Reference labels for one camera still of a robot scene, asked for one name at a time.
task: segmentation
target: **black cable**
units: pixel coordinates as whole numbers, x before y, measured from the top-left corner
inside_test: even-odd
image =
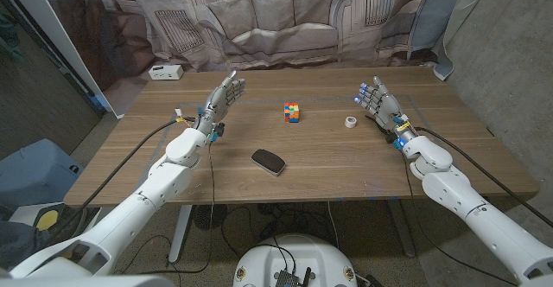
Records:
[[[273,247],[273,248],[276,248],[276,249],[279,249],[279,250],[284,250],[285,252],[287,252],[290,255],[290,257],[292,258],[292,261],[294,262],[294,269],[292,270],[292,274],[296,273],[296,259],[294,258],[294,256],[292,256],[292,254],[286,248],[282,248],[281,246],[272,245],[272,244],[257,244],[255,246],[253,246],[252,248],[262,247],[262,246]]]
[[[159,127],[157,127],[154,131],[152,131],[148,136],[146,136],[134,149],[133,151],[131,151],[129,153],[129,155],[121,162],[119,163],[119,165],[110,173],[110,175],[107,176],[107,178],[105,178],[104,182],[102,182],[102,184],[100,184],[100,186],[98,188],[96,188],[96,191],[94,191],[94,193],[92,193],[88,199],[86,199],[86,201],[79,206],[79,208],[77,208],[77,210],[75,210],[73,212],[73,214],[71,216],[69,216],[69,218],[67,218],[64,222],[61,222],[60,226],[56,226],[58,227],[58,229],[53,232],[52,234],[50,234],[50,236],[48,237],[48,239],[46,241],[44,241],[42,243],[42,245],[39,246],[39,249],[37,251],[40,251],[44,248],[46,248],[48,246],[48,244],[52,243],[52,241],[54,241],[54,239],[60,235],[61,232],[63,232],[63,229],[66,228],[66,226],[73,220],[75,219],[75,217],[77,217],[80,213],[82,213],[83,209],[88,206],[88,204],[90,204],[90,202],[94,199],[94,197],[96,197],[101,191],[102,189],[104,189],[104,187],[107,185],[107,183],[113,178],[113,176],[125,165],[125,163],[127,163],[130,158],[135,154],[137,153],[138,149],[140,149],[140,147],[142,147],[144,145],[144,143],[146,143],[146,141],[148,141],[148,139],[150,139],[152,136],[154,136],[157,132],[161,131],[162,129],[166,128],[167,126],[170,126],[172,124],[176,123],[176,120],[172,120],[170,122],[167,122]]]
[[[178,270],[176,269],[176,266],[175,266],[175,265],[173,265],[172,263],[169,263],[169,264],[171,265],[171,267],[172,267],[173,269],[175,269],[175,271],[178,271]],[[182,277],[181,277],[181,274],[180,274],[180,273],[176,273],[176,275],[179,276],[179,287],[182,287]]]
[[[234,254],[238,257],[238,258],[242,258],[242,256],[238,253],[238,251],[236,249],[234,249],[234,247],[232,247],[231,243],[228,241],[228,238],[225,236],[225,221],[226,221],[226,218],[228,218],[232,213],[234,213],[235,211],[239,210],[239,209],[245,209],[247,212],[248,212],[248,221],[250,223],[250,231],[251,231],[251,235],[253,236],[253,238],[256,240],[256,241],[259,241],[259,239],[257,238],[256,234],[253,232],[253,228],[251,227],[251,211],[248,207],[244,207],[244,206],[240,206],[240,207],[236,207],[234,208],[233,210],[231,210],[230,212],[228,212],[228,214],[226,215],[226,217],[223,219],[223,222],[221,222],[221,235],[223,236],[223,240],[225,241],[226,245],[231,248],[232,252],[234,252]]]
[[[211,202],[211,215],[209,217],[209,254],[207,255],[206,265],[204,265],[201,269],[196,271],[177,270],[176,267],[173,266],[175,268],[174,270],[146,271],[140,274],[167,274],[167,273],[196,274],[196,273],[203,272],[209,266],[209,263],[211,262],[211,255],[213,252],[213,207],[215,206],[215,174],[213,173],[213,162],[211,160],[211,143],[209,144],[207,152],[209,155],[209,167],[211,169],[213,192],[212,192],[212,202]]]
[[[467,264],[463,261],[460,261],[458,258],[455,258],[453,256],[451,256],[450,254],[448,254],[447,252],[443,251],[437,244],[435,244],[432,239],[430,239],[430,237],[427,235],[427,233],[424,231],[423,229],[423,225],[421,224],[421,221],[419,220],[418,218],[418,211],[416,210],[416,206],[415,206],[415,196],[413,195],[413,188],[411,187],[411,180],[409,178],[409,167],[407,166],[407,160],[405,159],[405,156],[402,154],[402,158],[404,159],[404,165],[405,165],[405,175],[407,176],[407,183],[409,183],[409,191],[411,193],[411,202],[413,204],[413,209],[414,209],[414,213],[415,213],[415,219],[416,219],[416,223],[418,224],[418,227],[419,229],[421,230],[421,233],[423,233],[424,237],[426,238],[426,240],[432,244],[432,246],[437,249],[438,251],[440,251],[441,253],[443,253],[445,256],[447,256],[448,258],[454,260],[455,262],[461,264],[461,265],[465,265],[466,267],[470,268],[470,269],[473,269],[475,271],[478,271],[482,274],[486,274],[487,276],[489,277],[493,277],[495,279],[498,279],[502,282],[505,282],[507,284],[510,284],[510,285],[513,285],[513,286],[516,286],[516,284],[513,284],[511,282],[509,282],[508,280],[506,279],[503,279],[501,277],[498,277],[490,272],[487,272],[487,271],[484,271],[484,270],[481,270],[473,265],[470,265],[470,264]]]
[[[278,251],[280,252],[280,254],[283,255],[283,259],[284,259],[284,270],[286,272],[288,272],[288,262],[286,261],[286,257],[284,257],[284,252],[283,250],[280,248],[280,246],[278,245],[277,243],[277,238],[275,237],[275,235],[273,235],[273,240],[275,241],[275,245],[276,247],[278,247]]]
[[[132,259],[130,260],[129,264],[121,271],[121,274],[126,274],[127,270],[129,270],[129,268],[130,268],[130,266],[132,265],[132,263],[135,262],[135,259],[138,257],[138,254],[142,251],[142,249],[143,249],[152,239],[156,239],[156,238],[162,238],[162,239],[167,240],[167,242],[169,243],[169,246],[171,246],[171,239],[169,239],[167,236],[164,236],[164,235],[154,235],[154,236],[150,237],[149,239],[146,239],[146,241],[140,246],[140,248],[138,248],[137,253],[135,253],[134,257],[132,257]]]
[[[137,258],[138,254],[142,251],[142,249],[152,240],[152,239],[155,239],[155,238],[162,238],[162,239],[165,239],[169,246],[171,246],[171,240],[167,237],[167,236],[164,236],[164,235],[154,235],[152,237],[150,237],[149,239],[146,239],[146,241],[140,246],[140,248],[138,248],[138,251],[137,253],[135,253],[134,257],[132,257],[132,259],[130,260],[129,264],[122,270],[120,271],[119,274],[126,274],[127,270],[129,270],[130,266],[133,265],[133,263],[135,262],[135,259]],[[171,263],[168,263],[168,265],[171,265],[175,270],[175,265],[171,264]],[[181,274],[180,273],[175,273],[179,276],[179,287],[181,287],[181,284],[182,284],[182,281],[181,281]]]
[[[429,129],[426,129],[424,127],[415,127],[416,131],[424,131],[428,132],[430,135],[437,137],[438,139],[442,140],[445,144],[452,147],[457,152],[461,153],[472,165],[474,165],[479,171],[481,171],[484,175],[486,175],[488,178],[490,178],[495,184],[497,184],[500,188],[502,188],[504,191],[507,192],[512,198],[517,200],[522,206],[528,208],[533,214],[535,214],[539,219],[541,219],[543,222],[547,223],[548,226],[553,227],[553,221],[549,220],[547,217],[545,217],[542,213],[537,211],[532,205],[528,204],[525,200],[520,198],[518,195],[516,195],[514,192],[512,192],[508,187],[506,187],[501,181],[496,179],[492,174],[490,174],[487,170],[485,170],[482,166],[480,166],[473,158],[471,158],[467,153],[465,153],[463,150],[459,149],[455,144],[449,142],[446,138],[438,135],[436,132],[431,131]]]
[[[330,243],[334,242],[333,245],[337,246],[336,238],[333,236],[333,233],[331,231],[331,227],[329,226],[329,224],[331,224],[330,219],[326,215],[320,214],[320,213],[315,213],[315,212],[309,212],[309,211],[305,211],[305,210],[301,210],[301,209],[295,209],[295,208],[288,208],[288,209],[284,209],[284,210],[278,208],[278,210],[281,211],[281,215],[279,215],[279,217],[278,217],[279,219],[282,216],[287,215],[287,212],[295,212],[295,213],[299,213],[299,214],[310,215],[315,222],[317,222],[319,225],[324,227],[325,232],[327,233],[328,242],[330,242]],[[317,218],[315,218],[315,216],[322,217],[323,221],[318,220]]]

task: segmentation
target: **white robotic arm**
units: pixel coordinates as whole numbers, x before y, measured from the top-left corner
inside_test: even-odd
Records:
[[[198,148],[212,138],[227,108],[244,93],[244,80],[233,72],[209,95],[206,108],[171,141],[166,153],[149,171],[148,179],[90,231],[45,248],[25,259],[11,272],[12,278],[91,277],[110,274],[123,250],[165,202],[188,187],[192,169],[199,163]]]
[[[374,83],[377,88],[362,84],[355,101],[374,115],[382,128],[396,134],[397,149],[408,159],[415,159],[410,170],[423,181],[424,193],[467,223],[520,284],[547,275],[551,284],[553,249],[478,194],[445,149],[416,133],[399,103],[376,76]]]

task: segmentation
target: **gray wall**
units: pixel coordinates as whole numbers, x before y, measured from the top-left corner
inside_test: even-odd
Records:
[[[529,203],[553,219],[553,0],[480,0],[448,44],[455,64],[447,83],[540,184]],[[508,198],[491,199],[553,246],[553,230]],[[452,214],[432,213],[427,229],[443,249],[504,278],[509,273]],[[421,264],[431,286],[506,285],[447,260],[420,234]]]

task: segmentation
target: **white device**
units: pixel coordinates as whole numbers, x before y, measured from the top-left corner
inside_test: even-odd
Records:
[[[170,282],[161,277],[107,275],[112,273],[123,250],[152,215],[189,185],[192,169],[200,162],[196,149],[207,145],[217,122],[244,92],[244,80],[234,80],[234,75],[228,76],[207,97],[194,126],[168,144],[166,154],[152,166],[148,179],[140,188],[91,230],[35,253],[10,273],[0,269],[0,285],[169,285]],[[396,134],[394,146],[414,160],[410,169],[423,181],[424,193],[467,223],[520,285],[553,285],[553,249],[482,198],[471,187],[468,178],[453,166],[453,158],[445,149],[416,133],[399,103],[376,76],[374,83],[376,88],[363,84],[355,101],[375,117],[383,130]],[[280,247],[294,255],[298,275],[306,272],[303,281],[294,277],[294,270],[289,273],[291,257],[280,259],[282,254],[278,247],[256,246],[240,259],[234,273],[235,286],[272,285],[282,277],[292,277],[296,285],[301,283],[304,287],[356,284],[351,263],[330,244],[300,234],[283,235],[278,241]],[[261,244],[273,243],[277,245],[271,239]],[[73,253],[71,258],[62,257],[69,252]],[[288,263],[288,270],[282,271],[285,263]],[[312,281],[306,279],[310,273],[314,273]]]
[[[148,73],[153,80],[179,80],[184,71],[181,65],[153,66]]]

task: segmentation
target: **power cord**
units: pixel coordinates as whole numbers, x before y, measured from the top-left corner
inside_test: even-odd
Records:
[[[459,152],[463,157],[465,157],[472,165],[474,165],[479,171],[481,171],[484,175],[486,175],[488,178],[490,178],[495,184],[497,184],[500,188],[502,188],[504,191],[507,192],[508,195],[510,195],[512,198],[517,200],[522,206],[528,208],[533,214],[535,214],[541,221],[545,222],[548,226],[553,227],[553,221],[548,219],[546,216],[544,216],[542,213],[537,211],[532,205],[528,204],[525,200],[520,198],[518,195],[516,195],[514,192],[512,192],[508,187],[505,186],[505,184],[501,183],[497,178],[495,178],[492,174],[490,174],[487,170],[485,170],[482,166],[480,166],[475,160],[470,157],[467,153],[465,153],[463,150],[459,149],[455,144],[449,142],[446,138],[438,135],[436,132],[431,131],[429,129],[426,129],[424,127],[415,127],[416,131],[424,131],[428,132],[430,135],[437,137],[438,139],[442,140],[445,144],[449,145],[451,148]]]
[[[338,232],[336,232],[336,225],[334,224],[334,219],[332,218],[332,213],[330,212],[330,201],[327,201],[328,204],[328,215],[330,216],[330,221],[332,221],[332,227],[334,228],[334,236],[336,237],[336,248],[340,249],[340,242],[338,241]]]
[[[171,246],[171,240],[167,237],[167,236],[164,236],[164,235],[154,235],[152,237],[150,237],[149,239],[147,239],[141,246],[140,248],[138,248],[138,251],[137,253],[135,253],[135,255],[132,257],[132,259],[130,260],[129,264],[122,270],[120,271],[118,274],[126,274],[127,270],[129,270],[130,266],[135,262],[135,259],[138,257],[138,254],[142,251],[142,249],[148,244],[148,243],[151,243],[153,244],[151,241],[156,239],[156,238],[161,238],[161,239],[165,239],[165,241],[167,241],[168,245]],[[168,262],[167,266],[171,265],[175,270],[175,265],[173,264],[170,264]],[[181,287],[181,284],[182,284],[182,277],[181,277],[181,274],[180,273],[175,273],[179,276],[179,287]]]
[[[283,254],[283,251],[285,251],[286,253],[288,253],[290,255],[290,257],[292,258],[292,262],[294,262],[294,268],[292,269],[292,275],[296,274],[296,259],[294,258],[294,256],[292,256],[292,253],[290,253],[286,248],[282,248],[281,246],[278,245],[277,243],[277,239],[275,239],[273,237],[273,239],[275,240],[275,244],[276,245],[272,245],[272,244],[258,244],[258,245],[255,245],[253,246],[252,248],[255,248],[255,247],[263,247],[263,246],[268,246],[268,247],[273,247],[273,248],[276,248],[280,251],[280,253],[283,255],[283,258],[284,258],[284,263],[286,263],[286,257],[284,257],[284,254]]]
[[[50,236],[48,237],[47,240],[45,240],[42,245],[39,246],[39,248],[37,249],[37,251],[41,251],[42,249],[46,248],[49,244],[51,244],[54,239],[60,235],[61,232],[63,232],[63,229],[66,228],[67,225],[69,225],[69,223],[75,219],[79,214],[81,214],[83,212],[83,210],[85,209],[86,206],[88,206],[88,204],[90,204],[90,202],[102,191],[102,189],[105,188],[105,186],[107,185],[107,183],[113,178],[113,176],[115,176],[115,174],[130,160],[130,158],[135,154],[137,153],[138,149],[140,149],[140,147],[142,147],[146,141],[148,141],[148,139],[150,139],[152,136],[154,136],[157,132],[165,129],[166,127],[176,123],[177,121],[176,120],[172,120],[170,122],[167,122],[159,127],[157,127],[154,131],[152,131],[148,136],[146,136],[130,153],[129,155],[121,162],[119,163],[119,165],[110,173],[110,175],[107,176],[107,178],[105,178],[104,182],[102,182],[102,184],[100,184],[100,186],[98,188],[96,188],[96,190],[94,191],[94,193],[92,193],[88,199],[86,199],[86,201],[79,206],[79,208],[77,208],[77,210],[75,210],[73,212],[73,214],[71,216],[69,216],[69,218],[65,219],[65,221],[61,222],[58,226],[56,226],[56,231],[54,231],[52,234],[50,234]]]
[[[504,283],[507,283],[507,284],[510,284],[510,285],[513,285],[513,286],[516,286],[516,284],[514,283],[511,283],[509,282],[508,280],[506,279],[503,279],[501,277],[498,277],[490,272],[487,272],[487,271],[484,271],[484,270],[481,270],[473,265],[470,265],[468,263],[465,263],[463,261],[460,261],[458,258],[455,258],[453,257],[452,255],[448,254],[447,252],[443,251],[443,249],[441,249],[437,244],[434,243],[434,241],[432,241],[432,239],[430,239],[430,237],[428,236],[428,234],[424,231],[424,228],[423,228],[423,225],[421,224],[421,221],[419,220],[418,218],[418,210],[416,210],[416,206],[415,206],[415,196],[413,195],[413,188],[411,187],[411,180],[409,178],[409,166],[407,166],[407,160],[405,159],[405,156],[402,154],[402,158],[404,159],[404,165],[405,165],[405,175],[407,177],[407,183],[409,183],[409,191],[411,193],[411,202],[412,202],[412,205],[413,205],[413,209],[414,209],[414,213],[415,213],[415,219],[416,219],[416,223],[418,224],[418,227],[419,229],[421,230],[421,233],[423,233],[424,237],[426,238],[426,240],[432,244],[432,246],[437,249],[438,251],[440,251],[441,253],[443,253],[446,257],[454,260],[455,262],[461,264],[461,265],[465,265],[466,267],[470,268],[470,269],[473,269],[475,271],[478,271],[482,274],[486,274],[487,276],[489,277],[493,277],[495,279],[498,279]]]
[[[184,271],[184,270],[178,270],[174,265],[174,270],[161,270],[161,271],[146,271],[142,272],[140,274],[168,274],[168,273],[180,273],[180,274],[197,274],[203,272],[211,263],[211,256],[213,253],[213,207],[215,206],[215,174],[213,173],[213,162],[211,159],[211,144],[209,144],[209,147],[207,149],[208,155],[209,155],[209,168],[211,169],[211,179],[212,179],[212,202],[211,202],[211,214],[209,216],[209,253],[207,255],[207,262],[206,264],[199,270],[196,271]]]

